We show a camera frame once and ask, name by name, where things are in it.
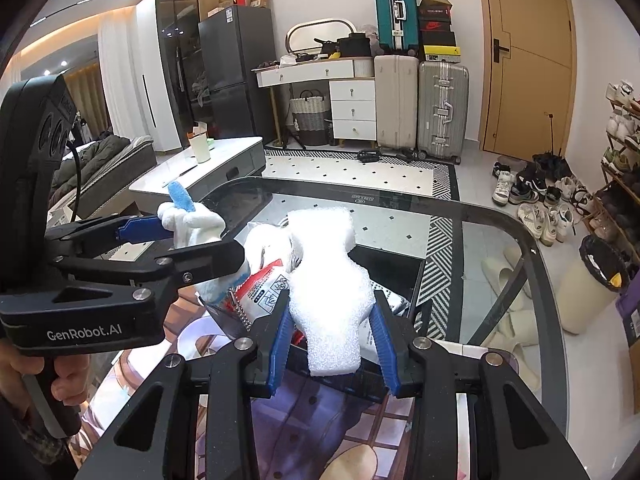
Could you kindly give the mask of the red white printed packet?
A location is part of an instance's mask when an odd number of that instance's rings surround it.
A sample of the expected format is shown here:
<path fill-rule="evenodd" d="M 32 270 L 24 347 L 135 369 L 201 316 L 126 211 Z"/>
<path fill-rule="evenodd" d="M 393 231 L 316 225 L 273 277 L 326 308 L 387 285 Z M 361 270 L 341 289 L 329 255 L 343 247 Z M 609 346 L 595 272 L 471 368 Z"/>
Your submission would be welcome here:
<path fill-rule="evenodd" d="M 244 330 L 250 330 L 258 318 L 270 315 L 282 290 L 289 290 L 288 271 L 281 259 L 273 260 L 250 275 L 240 286 L 229 289 L 220 306 L 234 315 Z"/>

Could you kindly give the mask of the black cardboard box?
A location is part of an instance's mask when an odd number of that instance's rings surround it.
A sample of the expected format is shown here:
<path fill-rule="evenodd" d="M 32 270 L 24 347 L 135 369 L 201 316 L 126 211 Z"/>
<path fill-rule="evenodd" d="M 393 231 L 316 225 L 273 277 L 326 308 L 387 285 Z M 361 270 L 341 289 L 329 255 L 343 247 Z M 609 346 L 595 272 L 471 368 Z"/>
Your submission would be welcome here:
<path fill-rule="evenodd" d="M 243 247 L 250 275 L 233 304 L 247 322 L 270 315 L 281 292 L 307 341 L 311 376 L 355 373 L 376 361 L 369 315 L 375 292 L 396 314 L 405 314 L 420 268 L 416 257 L 356 242 L 346 208 L 294 210 L 285 226 L 252 222 Z"/>

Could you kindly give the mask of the white plush toy blue ear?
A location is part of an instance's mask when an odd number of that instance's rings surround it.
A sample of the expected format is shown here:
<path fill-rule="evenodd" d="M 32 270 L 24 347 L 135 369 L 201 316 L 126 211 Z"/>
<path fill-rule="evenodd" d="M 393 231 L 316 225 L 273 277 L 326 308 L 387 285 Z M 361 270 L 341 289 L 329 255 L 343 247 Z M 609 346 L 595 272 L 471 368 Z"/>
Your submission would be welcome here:
<path fill-rule="evenodd" d="M 174 247 L 185 248 L 206 243 L 220 242 L 226 222 L 216 212 L 202 203 L 195 203 L 186 189 L 177 181 L 168 183 L 170 203 L 157 208 L 157 218 L 163 228 L 174 236 Z M 246 260 L 236 272 L 194 286 L 205 307 L 224 308 L 230 290 L 240 287 L 250 276 Z"/>

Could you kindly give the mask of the white foam sheet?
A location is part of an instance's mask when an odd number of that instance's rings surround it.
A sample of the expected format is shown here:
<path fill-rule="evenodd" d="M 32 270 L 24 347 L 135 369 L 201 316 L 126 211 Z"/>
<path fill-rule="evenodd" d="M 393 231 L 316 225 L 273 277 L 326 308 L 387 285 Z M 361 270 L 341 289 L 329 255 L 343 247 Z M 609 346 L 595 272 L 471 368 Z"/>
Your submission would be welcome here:
<path fill-rule="evenodd" d="M 310 374 L 352 374 L 361 363 L 359 327 L 374 305 L 369 272 L 348 255 L 355 247 L 352 215 L 344 207 L 293 210 L 288 229 L 303 252 L 288 282 Z"/>

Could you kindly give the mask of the white paper cup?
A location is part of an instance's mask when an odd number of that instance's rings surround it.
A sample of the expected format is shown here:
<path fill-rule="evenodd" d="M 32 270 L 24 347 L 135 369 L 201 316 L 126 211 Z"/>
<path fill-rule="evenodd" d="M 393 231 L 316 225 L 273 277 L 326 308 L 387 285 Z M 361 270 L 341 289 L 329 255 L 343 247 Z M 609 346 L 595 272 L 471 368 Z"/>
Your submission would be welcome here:
<path fill-rule="evenodd" d="M 207 140 L 207 129 L 201 126 L 194 126 L 188 133 L 191 150 L 198 164 L 204 164 L 210 159 L 209 145 Z"/>

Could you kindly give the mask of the woven laundry basket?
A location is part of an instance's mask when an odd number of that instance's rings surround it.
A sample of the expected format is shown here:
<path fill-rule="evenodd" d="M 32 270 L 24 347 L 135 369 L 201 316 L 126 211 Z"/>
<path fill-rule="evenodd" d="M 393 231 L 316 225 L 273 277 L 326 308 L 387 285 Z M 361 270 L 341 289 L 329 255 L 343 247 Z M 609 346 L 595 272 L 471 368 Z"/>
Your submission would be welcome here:
<path fill-rule="evenodd" d="M 329 143 L 330 101 L 319 90 L 303 90 L 290 99 L 294 129 L 303 146 Z"/>

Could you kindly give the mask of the black umbrella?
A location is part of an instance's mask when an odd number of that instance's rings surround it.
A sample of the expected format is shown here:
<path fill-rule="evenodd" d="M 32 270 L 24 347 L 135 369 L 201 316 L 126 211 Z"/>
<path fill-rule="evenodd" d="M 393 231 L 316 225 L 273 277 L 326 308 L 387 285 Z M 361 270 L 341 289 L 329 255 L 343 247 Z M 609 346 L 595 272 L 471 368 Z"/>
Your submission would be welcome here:
<path fill-rule="evenodd" d="M 561 152 L 555 151 L 554 148 L 554 116 L 549 114 L 548 118 L 551 148 L 542 154 L 534 155 L 533 162 L 537 165 L 537 168 L 542 171 L 546 180 L 555 182 L 563 178 L 572 178 L 574 174 L 573 171 L 570 170 L 570 165 L 562 156 Z"/>

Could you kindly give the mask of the purple bag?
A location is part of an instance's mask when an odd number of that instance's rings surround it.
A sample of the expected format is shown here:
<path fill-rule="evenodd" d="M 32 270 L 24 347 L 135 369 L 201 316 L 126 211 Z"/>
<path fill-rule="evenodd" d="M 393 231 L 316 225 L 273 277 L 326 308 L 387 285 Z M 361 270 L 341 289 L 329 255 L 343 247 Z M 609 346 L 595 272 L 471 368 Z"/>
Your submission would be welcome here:
<path fill-rule="evenodd" d="M 618 296 L 615 307 L 622 318 L 628 348 L 631 348 L 640 337 L 640 272 Z"/>

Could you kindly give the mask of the white dressing table drawers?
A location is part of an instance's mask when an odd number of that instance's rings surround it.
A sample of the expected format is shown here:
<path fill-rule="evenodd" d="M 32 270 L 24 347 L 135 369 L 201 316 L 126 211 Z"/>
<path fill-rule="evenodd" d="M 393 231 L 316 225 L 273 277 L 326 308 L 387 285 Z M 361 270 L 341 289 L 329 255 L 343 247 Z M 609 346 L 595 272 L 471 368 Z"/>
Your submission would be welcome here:
<path fill-rule="evenodd" d="M 290 99 L 297 98 L 303 90 L 317 89 L 330 101 L 329 143 L 376 141 L 375 83 L 370 56 L 258 68 L 255 74 L 258 86 L 267 88 L 270 96 L 275 96 L 279 87 L 288 88 L 286 116 L 294 131 Z"/>

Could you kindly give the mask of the silver aluminium suitcase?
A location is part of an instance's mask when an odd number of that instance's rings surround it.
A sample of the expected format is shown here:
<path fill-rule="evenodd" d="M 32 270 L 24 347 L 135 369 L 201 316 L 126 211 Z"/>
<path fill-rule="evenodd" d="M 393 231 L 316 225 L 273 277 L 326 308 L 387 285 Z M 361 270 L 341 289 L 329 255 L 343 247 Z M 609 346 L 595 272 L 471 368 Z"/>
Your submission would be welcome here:
<path fill-rule="evenodd" d="M 468 119 L 468 70 L 460 64 L 423 62 L 418 92 L 418 148 L 431 158 L 458 164 Z"/>

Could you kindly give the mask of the wooden shoe rack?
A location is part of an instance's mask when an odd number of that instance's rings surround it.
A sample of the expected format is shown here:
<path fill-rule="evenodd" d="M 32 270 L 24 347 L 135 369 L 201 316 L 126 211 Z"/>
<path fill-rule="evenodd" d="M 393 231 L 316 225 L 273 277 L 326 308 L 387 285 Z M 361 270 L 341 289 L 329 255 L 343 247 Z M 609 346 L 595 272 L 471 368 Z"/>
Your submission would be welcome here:
<path fill-rule="evenodd" d="M 624 251 L 639 261 L 639 99 L 628 80 L 608 84 L 611 107 L 604 129 L 608 147 L 601 157 L 605 187 L 598 200 Z"/>

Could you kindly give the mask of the oval vanity mirror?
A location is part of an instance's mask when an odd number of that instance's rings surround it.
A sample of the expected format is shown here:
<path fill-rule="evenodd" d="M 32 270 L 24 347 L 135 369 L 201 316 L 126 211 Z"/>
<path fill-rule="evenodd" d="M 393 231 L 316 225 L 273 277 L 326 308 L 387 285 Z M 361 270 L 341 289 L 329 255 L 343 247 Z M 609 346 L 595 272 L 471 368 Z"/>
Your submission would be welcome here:
<path fill-rule="evenodd" d="M 356 26 L 344 18 L 322 18 L 291 27 L 285 35 L 288 54 L 318 54 L 328 42 L 336 44 L 340 38 L 356 32 Z"/>

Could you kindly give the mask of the stacked shoe boxes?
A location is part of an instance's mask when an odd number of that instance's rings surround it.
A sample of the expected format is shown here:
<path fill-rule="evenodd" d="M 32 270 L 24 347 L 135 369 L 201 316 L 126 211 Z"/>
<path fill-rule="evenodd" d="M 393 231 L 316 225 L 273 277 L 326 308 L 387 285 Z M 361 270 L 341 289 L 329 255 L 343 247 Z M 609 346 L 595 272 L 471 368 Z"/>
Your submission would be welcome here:
<path fill-rule="evenodd" d="M 449 0 L 421 0 L 418 6 L 419 32 L 427 62 L 460 63 L 461 51 L 451 24 Z"/>

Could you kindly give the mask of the yellow wooden door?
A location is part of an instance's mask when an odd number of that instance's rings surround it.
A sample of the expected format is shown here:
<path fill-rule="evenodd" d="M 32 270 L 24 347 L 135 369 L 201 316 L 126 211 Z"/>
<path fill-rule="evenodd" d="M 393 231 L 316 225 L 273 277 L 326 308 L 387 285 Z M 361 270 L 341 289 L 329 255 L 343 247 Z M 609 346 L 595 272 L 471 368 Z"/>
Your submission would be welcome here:
<path fill-rule="evenodd" d="M 482 149 L 561 154 L 572 124 L 577 48 L 570 0 L 482 0 Z"/>

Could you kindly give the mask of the teal suitcase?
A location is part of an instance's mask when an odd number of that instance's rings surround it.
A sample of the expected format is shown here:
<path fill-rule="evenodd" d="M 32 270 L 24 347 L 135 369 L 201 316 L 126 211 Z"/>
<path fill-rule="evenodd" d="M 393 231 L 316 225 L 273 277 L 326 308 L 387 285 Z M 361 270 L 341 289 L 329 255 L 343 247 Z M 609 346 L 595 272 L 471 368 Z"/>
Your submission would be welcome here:
<path fill-rule="evenodd" d="M 420 47 L 416 0 L 375 0 L 375 9 L 381 48 L 416 56 Z"/>

